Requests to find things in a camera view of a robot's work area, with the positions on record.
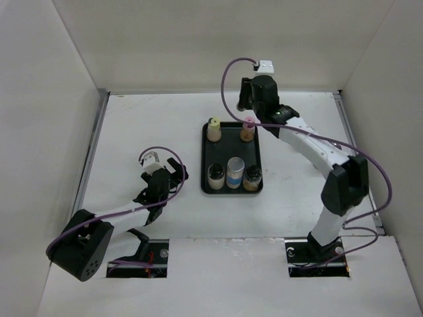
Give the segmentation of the white powder bottle black cap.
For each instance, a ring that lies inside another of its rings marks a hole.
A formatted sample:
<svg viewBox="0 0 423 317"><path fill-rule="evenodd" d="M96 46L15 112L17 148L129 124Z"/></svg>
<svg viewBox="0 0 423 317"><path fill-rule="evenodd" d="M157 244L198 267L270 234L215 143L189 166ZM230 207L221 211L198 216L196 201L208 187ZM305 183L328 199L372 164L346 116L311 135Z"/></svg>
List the white powder bottle black cap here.
<svg viewBox="0 0 423 317"><path fill-rule="evenodd" d="M208 167L208 185L212 190L220 190L225 183L225 169L220 163L212 163Z"/></svg>

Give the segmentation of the pink cap spice bottle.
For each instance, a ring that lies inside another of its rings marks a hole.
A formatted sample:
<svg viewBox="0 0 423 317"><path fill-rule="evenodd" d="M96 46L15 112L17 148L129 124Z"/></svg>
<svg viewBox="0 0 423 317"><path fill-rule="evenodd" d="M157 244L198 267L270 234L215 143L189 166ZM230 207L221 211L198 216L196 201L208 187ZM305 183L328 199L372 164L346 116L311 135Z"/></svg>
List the pink cap spice bottle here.
<svg viewBox="0 0 423 317"><path fill-rule="evenodd" d="M254 139L255 135L255 119L251 116L247 116L245 121L246 123L243 124L240 132L240 138L244 142L250 142Z"/></svg>

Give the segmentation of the yellow cap spice bottle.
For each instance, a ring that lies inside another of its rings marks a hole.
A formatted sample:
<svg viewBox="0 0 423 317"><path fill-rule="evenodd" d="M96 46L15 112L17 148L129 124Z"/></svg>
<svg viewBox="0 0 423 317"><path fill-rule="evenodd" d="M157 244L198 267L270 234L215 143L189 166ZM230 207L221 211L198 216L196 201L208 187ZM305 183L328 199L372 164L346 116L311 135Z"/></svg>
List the yellow cap spice bottle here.
<svg viewBox="0 0 423 317"><path fill-rule="evenodd" d="M206 136L211 142L218 142L221 139L221 122L217 117L208 120Z"/></svg>

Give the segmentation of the tall blue label spice jar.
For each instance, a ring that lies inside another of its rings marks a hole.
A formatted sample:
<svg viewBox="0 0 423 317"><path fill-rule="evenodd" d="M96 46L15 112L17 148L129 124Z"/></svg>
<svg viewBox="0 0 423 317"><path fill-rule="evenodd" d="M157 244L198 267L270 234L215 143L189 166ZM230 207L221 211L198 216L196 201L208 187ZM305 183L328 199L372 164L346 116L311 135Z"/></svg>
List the tall blue label spice jar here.
<svg viewBox="0 0 423 317"><path fill-rule="evenodd" d="M227 162L226 184L230 189L237 189L242 182L245 162L239 157L232 157Z"/></svg>

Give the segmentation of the brown spice bottle black cap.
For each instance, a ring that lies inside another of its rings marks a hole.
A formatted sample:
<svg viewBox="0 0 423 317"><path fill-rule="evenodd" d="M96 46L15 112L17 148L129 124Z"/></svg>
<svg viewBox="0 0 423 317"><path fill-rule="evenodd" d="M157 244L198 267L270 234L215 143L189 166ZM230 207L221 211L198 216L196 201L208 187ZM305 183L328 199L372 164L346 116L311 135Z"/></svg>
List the brown spice bottle black cap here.
<svg viewBox="0 0 423 317"><path fill-rule="evenodd" d="M258 165L247 167L243 175L243 188L248 192L257 192L262 181L262 171Z"/></svg>

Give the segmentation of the small black pepper bottle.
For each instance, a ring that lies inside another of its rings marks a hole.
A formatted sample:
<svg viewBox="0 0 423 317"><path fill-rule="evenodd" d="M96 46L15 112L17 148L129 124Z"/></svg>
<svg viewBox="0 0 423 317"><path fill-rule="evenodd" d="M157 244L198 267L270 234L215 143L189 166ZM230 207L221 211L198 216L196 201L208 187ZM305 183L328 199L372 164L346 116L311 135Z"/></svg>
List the small black pepper bottle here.
<svg viewBox="0 0 423 317"><path fill-rule="evenodd" d="M248 103L244 103L244 102L239 102L239 103L237 104L237 109L238 109L238 111L240 111L240 112L243 112L243 111L245 111L245 110L248 110L248 109L249 109L249 104L248 104Z"/></svg>

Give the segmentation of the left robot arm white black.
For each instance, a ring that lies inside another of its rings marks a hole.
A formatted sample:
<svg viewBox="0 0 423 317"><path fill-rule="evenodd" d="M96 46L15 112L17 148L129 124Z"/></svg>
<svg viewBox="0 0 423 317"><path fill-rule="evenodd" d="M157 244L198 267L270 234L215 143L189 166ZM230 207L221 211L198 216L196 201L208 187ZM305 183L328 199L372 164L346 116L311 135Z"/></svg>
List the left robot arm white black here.
<svg viewBox="0 0 423 317"><path fill-rule="evenodd" d="M78 210L62 233L47 247L48 259L81 282L94 276L106 257L110 241L130 233L138 240L126 246L126 255L133 263L141 263L148 256L149 238L137 230L153 223L168 201L182 188L188 173L179 158L169 158L173 171L147 155L141 160L141 179L147 186L127 205L102 213Z"/></svg>

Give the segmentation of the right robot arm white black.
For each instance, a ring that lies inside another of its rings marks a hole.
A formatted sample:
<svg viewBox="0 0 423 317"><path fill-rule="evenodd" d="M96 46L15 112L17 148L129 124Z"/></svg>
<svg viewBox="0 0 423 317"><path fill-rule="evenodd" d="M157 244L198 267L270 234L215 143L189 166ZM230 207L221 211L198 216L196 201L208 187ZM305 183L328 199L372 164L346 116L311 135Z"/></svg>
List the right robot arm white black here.
<svg viewBox="0 0 423 317"><path fill-rule="evenodd" d="M237 107L252 110L261 127L302 154L325 179L323 210L306 246L312 260L324 260L353 208L369 193L367 159L348 155L317 135L297 111L280 103L277 84L269 75L243 78Z"/></svg>

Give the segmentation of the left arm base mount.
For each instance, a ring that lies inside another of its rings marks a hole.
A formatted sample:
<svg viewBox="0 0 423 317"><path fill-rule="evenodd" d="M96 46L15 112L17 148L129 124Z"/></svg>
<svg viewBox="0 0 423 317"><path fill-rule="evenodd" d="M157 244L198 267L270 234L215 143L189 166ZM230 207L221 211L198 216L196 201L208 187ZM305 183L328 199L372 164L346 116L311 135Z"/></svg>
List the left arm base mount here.
<svg viewBox="0 0 423 317"><path fill-rule="evenodd" d="M107 278L166 278L169 260L169 240L152 240L137 229L129 229L108 251L113 248L129 252L123 253L115 260L108 262Z"/></svg>

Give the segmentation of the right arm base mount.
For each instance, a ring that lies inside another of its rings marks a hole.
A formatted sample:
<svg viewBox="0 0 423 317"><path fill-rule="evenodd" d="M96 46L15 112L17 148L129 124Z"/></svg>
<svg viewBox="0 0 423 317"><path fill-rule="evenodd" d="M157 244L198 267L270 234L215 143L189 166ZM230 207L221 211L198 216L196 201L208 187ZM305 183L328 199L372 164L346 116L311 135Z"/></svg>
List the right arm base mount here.
<svg viewBox="0 0 423 317"><path fill-rule="evenodd" d="M346 257L338 257L344 253L341 240L321 254L312 253L306 240L288 240L285 248L288 274L292 278L350 276Z"/></svg>

